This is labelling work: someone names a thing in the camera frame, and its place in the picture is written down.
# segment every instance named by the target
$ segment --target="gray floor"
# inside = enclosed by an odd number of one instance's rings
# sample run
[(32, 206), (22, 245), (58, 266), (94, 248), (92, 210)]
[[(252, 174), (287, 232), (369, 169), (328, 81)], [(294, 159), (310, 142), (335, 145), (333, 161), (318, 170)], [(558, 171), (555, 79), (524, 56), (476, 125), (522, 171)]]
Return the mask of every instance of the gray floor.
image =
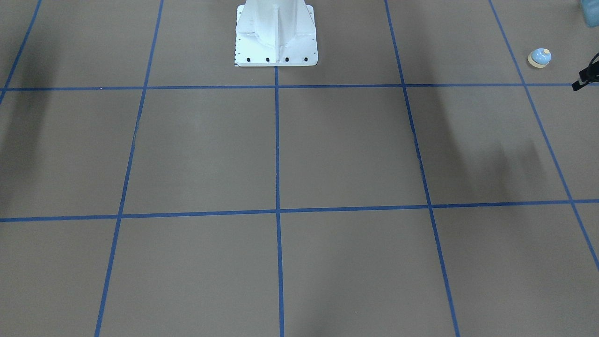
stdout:
[(241, 3), (0, 0), (0, 336), (599, 336), (578, 0)]

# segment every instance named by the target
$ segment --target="cream-colored base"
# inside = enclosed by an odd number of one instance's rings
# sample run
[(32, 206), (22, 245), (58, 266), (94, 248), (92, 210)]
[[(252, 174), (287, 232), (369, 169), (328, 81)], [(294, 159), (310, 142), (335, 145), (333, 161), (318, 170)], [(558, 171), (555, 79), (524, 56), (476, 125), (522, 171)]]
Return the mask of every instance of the cream-colored base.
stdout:
[(533, 60), (533, 53), (528, 54), (528, 63), (530, 63), (533, 67), (536, 68), (544, 68), (547, 65), (546, 64), (538, 64)]

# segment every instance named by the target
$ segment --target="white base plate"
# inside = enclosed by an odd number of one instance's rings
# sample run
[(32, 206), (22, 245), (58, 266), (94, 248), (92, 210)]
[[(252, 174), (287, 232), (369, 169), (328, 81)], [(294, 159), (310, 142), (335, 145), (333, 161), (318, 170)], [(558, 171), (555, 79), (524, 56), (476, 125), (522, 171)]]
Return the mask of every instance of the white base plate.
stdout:
[[(237, 21), (245, 5), (237, 7)], [(314, 21), (314, 8), (308, 12)], [(274, 47), (258, 41), (256, 36), (237, 35), (235, 38), (236, 67), (302, 67), (318, 63), (316, 36), (296, 36), (287, 46), (281, 47), (280, 59), (276, 60)]]

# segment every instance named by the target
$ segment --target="black cable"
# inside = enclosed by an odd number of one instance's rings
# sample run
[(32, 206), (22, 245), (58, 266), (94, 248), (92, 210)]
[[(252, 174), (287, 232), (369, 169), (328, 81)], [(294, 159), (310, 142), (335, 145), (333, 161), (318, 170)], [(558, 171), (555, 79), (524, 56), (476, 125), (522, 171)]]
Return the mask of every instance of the black cable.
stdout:
[(591, 75), (591, 66), (593, 65), (593, 62), (595, 62), (595, 60), (597, 58), (599, 58), (599, 53), (597, 53), (595, 55), (595, 57), (593, 57), (593, 59), (591, 60), (591, 63), (589, 63), (589, 66), (586, 68), (586, 76), (589, 79), (589, 83), (599, 82), (599, 74), (595, 74), (594, 76)]

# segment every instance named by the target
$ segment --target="small round object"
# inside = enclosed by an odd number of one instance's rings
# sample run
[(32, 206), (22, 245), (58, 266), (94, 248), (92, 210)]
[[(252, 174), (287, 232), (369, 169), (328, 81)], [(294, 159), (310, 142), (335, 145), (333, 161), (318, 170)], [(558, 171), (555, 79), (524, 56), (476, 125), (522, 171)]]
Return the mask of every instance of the small round object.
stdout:
[(539, 48), (533, 50), (532, 53), (528, 55), (528, 63), (530, 63), (533, 67), (536, 68), (544, 68), (551, 61), (551, 52), (549, 49)]

